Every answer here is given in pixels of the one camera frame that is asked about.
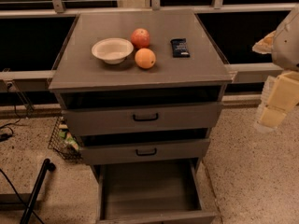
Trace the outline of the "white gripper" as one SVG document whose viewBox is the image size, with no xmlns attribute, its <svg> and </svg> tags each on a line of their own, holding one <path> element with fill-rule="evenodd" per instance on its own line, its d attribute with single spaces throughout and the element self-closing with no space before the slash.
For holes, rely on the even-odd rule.
<svg viewBox="0 0 299 224">
<path fill-rule="evenodd" d="M 255 43 L 252 50 L 259 54 L 270 54 L 272 50 L 274 64 L 299 71 L 299 7 L 294 7 L 276 31 Z M 293 71 L 265 81 L 254 122 L 258 132 L 273 132 L 299 104 L 299 73 Z"/>
</svg>

